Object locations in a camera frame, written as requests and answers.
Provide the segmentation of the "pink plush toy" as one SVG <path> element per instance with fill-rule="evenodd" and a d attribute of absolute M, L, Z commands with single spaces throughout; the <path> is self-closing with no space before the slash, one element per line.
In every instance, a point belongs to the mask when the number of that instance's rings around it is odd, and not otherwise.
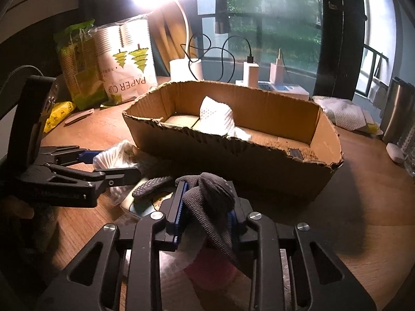
<path fill-rule="evenodd" d="M 238 270 L 219 250 L 203 247 L 184 272 L 198 287 L 214 291 L 230 285 Z"/>

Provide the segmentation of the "white power strip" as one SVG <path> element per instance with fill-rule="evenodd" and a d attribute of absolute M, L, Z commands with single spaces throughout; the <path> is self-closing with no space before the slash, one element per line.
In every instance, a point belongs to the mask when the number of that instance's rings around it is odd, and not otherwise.
<path fill-rule="evenodd" d="M 263 91 L 284 94 L 291 98 L 309 100 L 309 93 L 297 84 L 274 85 L 270 81 L 258 81 L 258 88 Z"/>

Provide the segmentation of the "clear water bottle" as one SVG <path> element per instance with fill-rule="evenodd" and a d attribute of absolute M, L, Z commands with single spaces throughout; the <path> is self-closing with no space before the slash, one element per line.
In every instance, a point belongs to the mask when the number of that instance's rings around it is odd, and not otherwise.
<path fill-rule="evenodd" d="M 404 151 L 404 167 L 411 177 L 415 177 L 415 146 L 410 143 Z"/>

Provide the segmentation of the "white charger rear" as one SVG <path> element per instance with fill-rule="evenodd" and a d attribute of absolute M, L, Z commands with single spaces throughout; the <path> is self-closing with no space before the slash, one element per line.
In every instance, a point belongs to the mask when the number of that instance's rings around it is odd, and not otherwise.
<path fill-rule="evenodd" d="M 283 85 L 284 63 L 282 50 L 279 49 L 276 62 L 270 64 L 269 81 L 276 86 Z"/>

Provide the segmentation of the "grey sock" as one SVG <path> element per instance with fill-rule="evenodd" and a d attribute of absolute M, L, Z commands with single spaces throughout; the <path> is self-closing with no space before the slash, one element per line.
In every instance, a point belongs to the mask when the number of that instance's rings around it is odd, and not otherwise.
<path fill-rule="evenodd" d="M 226 180 L 212 173 L 184 175 L 175 180 L 185 182 L 188 190 L 182 200 L 205 231 L 210 242 L 236 267 L 239 261 L 233 250 L 228 214 L 235 206 L 235 194 Z"/>
<path fill-rule="evenodd" d="M 152 178 L 152 179 L 147 180 L 146 182 L 142 183 L 141 185 L 138 185 L 132 191 L 132 197 L 134 199 L 141 199 L 141 198 L 146 197 L 149 194 L 155 192 L 157 189 L 159 189 L 159 188 L 161 188 L 165 185 L 170 185 L 172 183 L 173 183 L 173 177 L 171 177 L 171 176 L 163 176 L 163 177 Z"/>

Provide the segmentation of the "white waffle cloth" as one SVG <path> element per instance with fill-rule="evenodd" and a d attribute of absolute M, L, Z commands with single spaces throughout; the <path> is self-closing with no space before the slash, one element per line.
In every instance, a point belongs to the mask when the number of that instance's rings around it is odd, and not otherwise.
<path fill-rule="evenodd" d="M 200 106 L 199 120 L 192 129 L 202 133 L 251 141 L 252 136 L 235 125 L 232 109 L 205 96 Z"/>

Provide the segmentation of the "steel thermos cup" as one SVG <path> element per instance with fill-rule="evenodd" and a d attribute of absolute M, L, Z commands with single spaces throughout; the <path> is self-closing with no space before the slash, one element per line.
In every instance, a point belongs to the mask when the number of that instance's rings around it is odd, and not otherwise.
<path fill-rule="evenodd" d="M 382 141 L 397 143 L 414 107 L 414 85 L 393 77 L 387 92 L 387 100 L 381 120 Z"/>

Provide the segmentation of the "white paper cup bag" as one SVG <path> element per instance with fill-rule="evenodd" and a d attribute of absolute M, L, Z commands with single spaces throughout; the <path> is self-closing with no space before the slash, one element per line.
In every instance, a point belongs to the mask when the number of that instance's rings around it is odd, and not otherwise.
<path fill-rule="evenodd" d="M 93 39 L 111 105 L 136 98 L 157 86 L 146 15 L 100 26 L 94 30 Z"/>

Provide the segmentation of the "white towel cloth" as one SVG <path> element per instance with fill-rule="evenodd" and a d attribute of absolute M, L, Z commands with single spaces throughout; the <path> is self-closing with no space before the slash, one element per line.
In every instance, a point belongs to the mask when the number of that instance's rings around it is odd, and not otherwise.
<path fill-rule="evenodd" d="M 114 205 L 120 205 L 125 210 L 125 216 L 139 220 L 161 207 L 163 199 L 169 199 L 170 194 L 162 194 L 160 199 L 153 194 L 148 199 L 135 199 L 132 192 L 154 178 L 172 175 L 175 168 L 171 161 L 159 159 L 140 151 L 135 145 L 124 140 L 108 150 L 98 153 L 93 158 L 96 170 L 113 168 L 137 167 L 141 172 L 141 180 L 133 185 L 115 186 L 110 189 L 110 198 Z M 178 249 L 174 252 L 160 252 L 160 277 L 166 279 L 183 272 L 194 262 L 202 249 L 205 234 L 202 227 L 196 223 L 184 231 Z"/>

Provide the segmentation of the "green paper cup bag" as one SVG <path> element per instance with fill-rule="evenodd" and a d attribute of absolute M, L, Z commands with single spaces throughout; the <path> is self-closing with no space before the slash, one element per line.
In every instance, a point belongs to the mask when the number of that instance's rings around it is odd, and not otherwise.
<path fill-rule="evenodd" d="M 67 89 L 81 111 L 108 99 L 93 38 L 94 23 L 91 19 L 70 25 L 53 35 Z"/>

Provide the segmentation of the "pink folding knife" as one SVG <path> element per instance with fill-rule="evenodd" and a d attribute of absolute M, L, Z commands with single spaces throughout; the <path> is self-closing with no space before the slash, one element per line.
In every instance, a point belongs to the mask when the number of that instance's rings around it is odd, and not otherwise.
<path fill-rule="evenodd" d="M 85 110 L 82 112 L 78 112 L 77 114 L 72 115 L 71 117 L 69 117 L 67 120 L 64 121 L 64 125 L 65 126 L 69 126 L 72 125 L 80 120 L 83 120 L 91 115 L 93 115 L 94 113 L 94 108 L 89 109 L 89 110 Z"/>

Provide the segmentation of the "yellow tissue pack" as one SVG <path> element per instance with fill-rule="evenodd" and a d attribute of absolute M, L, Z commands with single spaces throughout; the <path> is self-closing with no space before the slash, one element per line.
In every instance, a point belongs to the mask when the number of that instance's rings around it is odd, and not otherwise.
<path fill-rule="evenodd" d="M 49 118 L 46 120 L 44 133 L 48 133 L 57 127 L 57 125 L 66 119 L 75 110 L 75 108 L 76 105 L 71 101 L 56 103 L 51 110 Z"/>

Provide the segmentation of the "brown cardboard box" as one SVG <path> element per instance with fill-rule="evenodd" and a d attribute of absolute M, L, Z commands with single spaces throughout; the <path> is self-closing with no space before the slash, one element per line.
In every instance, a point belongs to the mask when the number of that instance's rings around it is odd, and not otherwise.
<path fill-rule="evenodd" d="M 228 105 L 250 140 L 200 130 L 210 98 Z M 343 164 L 338 133 L 309 100 L 214 81 L 167 82 L 123 112 L 136 146 L 241 187 L 311 201 Z"/>

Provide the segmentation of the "white earbuds case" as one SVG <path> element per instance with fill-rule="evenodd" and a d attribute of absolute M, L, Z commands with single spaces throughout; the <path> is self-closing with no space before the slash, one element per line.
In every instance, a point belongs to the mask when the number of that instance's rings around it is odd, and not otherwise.
<path fill-rule="evenodd" d="M 402 164 L 404 162 L 404 154 L 402 150 L 393 143 L 388 143 L 386 146 L 386 151 L 389 158 L 396 164 Z"/>

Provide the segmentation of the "white cloth pack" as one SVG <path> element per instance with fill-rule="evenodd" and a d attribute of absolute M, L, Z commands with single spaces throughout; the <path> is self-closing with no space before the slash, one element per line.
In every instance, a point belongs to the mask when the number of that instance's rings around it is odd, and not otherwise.
<path fill-rule="evenodd" d="M 312 100 L 322 108 L 334 125 L 342 129 L 375 136 L 383 134 L 370 113 L 351 100 L 326 96 L 313 96 Z"/>

